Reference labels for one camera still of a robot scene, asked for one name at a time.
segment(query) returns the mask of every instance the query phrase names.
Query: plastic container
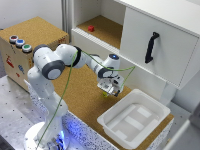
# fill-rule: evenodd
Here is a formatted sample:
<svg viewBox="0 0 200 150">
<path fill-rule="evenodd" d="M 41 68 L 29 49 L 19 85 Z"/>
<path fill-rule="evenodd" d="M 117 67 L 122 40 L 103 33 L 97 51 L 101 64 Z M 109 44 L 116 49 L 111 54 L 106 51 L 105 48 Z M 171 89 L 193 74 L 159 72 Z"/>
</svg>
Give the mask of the plastic container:
<svg viewBox="0 0 200 150">
<path fill-rule="evenodd" d="M 97 121 L 119 145 L 125 149 L 136 149 L 169 113 L 169 108 L 135 89 Z"/>
</svg>

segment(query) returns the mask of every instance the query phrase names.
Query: drawer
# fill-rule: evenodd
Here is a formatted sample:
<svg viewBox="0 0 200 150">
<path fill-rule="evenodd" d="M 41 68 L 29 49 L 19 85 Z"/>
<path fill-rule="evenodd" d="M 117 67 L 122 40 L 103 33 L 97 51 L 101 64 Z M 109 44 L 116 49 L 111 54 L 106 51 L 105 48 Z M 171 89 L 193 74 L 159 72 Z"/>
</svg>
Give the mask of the drawer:
<svg viewBox="0 0 200 150">
<path fill-rule="evenodd" d="M 160 37 L 154 40 L 153 60 L 146 64 L 153 32 Z M 197 41 L 196 36 L 126 8 L 120 54 L 176 86 L 181 83 Z"/>
</svg>

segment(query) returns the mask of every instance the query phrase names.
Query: door handle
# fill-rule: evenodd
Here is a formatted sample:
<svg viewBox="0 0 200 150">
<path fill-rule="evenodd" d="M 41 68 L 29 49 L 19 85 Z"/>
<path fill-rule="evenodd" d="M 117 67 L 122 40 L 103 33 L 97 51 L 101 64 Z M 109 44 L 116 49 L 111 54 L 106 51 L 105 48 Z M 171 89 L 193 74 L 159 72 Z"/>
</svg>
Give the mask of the door handle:
<svg viewBox="0 0 200 150">
<path fill-rule="evenodd" d="M 154 40 L 157 39 L 160 35 L 156 32 L 153 32 L 153 36 L 149 40 L 148 48 L 147 48 L 147 53 L 145 57 L 145 63 L 148 64 L 150 61 L 153 60 L 153 57 L 151 56 L 153 46 L 154 46 Z"/>
</svg>

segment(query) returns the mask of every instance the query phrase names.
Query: cork board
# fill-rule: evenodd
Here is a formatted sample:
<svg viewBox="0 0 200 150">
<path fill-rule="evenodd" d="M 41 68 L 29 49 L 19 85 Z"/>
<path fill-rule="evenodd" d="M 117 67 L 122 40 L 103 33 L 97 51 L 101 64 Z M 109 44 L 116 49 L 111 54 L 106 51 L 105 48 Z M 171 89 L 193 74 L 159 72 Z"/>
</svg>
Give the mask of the cork board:
<svg viewBox="0 0 200 150">
<path fill-rule="evenodd" d="M 9 37 L 17 35 L 34 49 L 40 44 L 50 44 L 68 34 L 40 17 L 35 17 L 0 31 L 0 37 L 9 43 Z"/>
<path fill-rule="evenodd" d="M 94 32 L 88 31 L 88 26 L 90 25 L 94 26 Z M 98 16 L 83 24 L 78 25 L 77 27 L 120 49 L 123 29 L 122 25 L 113 22 L 112 20 L 109 20 L 103 16 Z"/>
<path fill-rule="evenodd" d="M 63 74 L 53 81 L 55 91 L 59 95 L 63 93 L 69 70 L 70 68 L 66 68 Z M 69 86 L 63 99 L 72 113 L 120 150 L 123 150 L 124 148 L 105 134 L 102 126 L 97 122 L 97 118 L 131 92 L 131 89 L 124 87 L 123 92 L 118 97 L 109 96 L 105 98 L 102 96 L 102 90 L 97 87 L 96 79 L 96 74 L 86 65 L 80 69 L 72 69 Z M 145 150 L 172 119 L 173 115 L 170 114 L 136 150 Z"/>
</svg>

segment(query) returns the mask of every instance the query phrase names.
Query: cardboard box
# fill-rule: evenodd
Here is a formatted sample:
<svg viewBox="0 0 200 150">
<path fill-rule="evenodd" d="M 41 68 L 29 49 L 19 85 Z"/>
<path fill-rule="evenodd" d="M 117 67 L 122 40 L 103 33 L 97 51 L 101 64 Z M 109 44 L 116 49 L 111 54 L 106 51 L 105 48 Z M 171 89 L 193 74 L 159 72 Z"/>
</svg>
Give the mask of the cardboard box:
<svg viewBox="0 0 200 150">
<path fill-rule="evenodd" d="M 40 17 L 36 17 L 0 31 L 0 50 L 7 75 L 28 91 L 24 83 L 27 72 L 33 66 L 33 53 L 23 53 L 22 49 L 10 44 L 9 37 L 17 35 L 34 49 L 46 44 L 55 50 L 59 44 L 68 44 L 69 35 Z"/>
</svg>

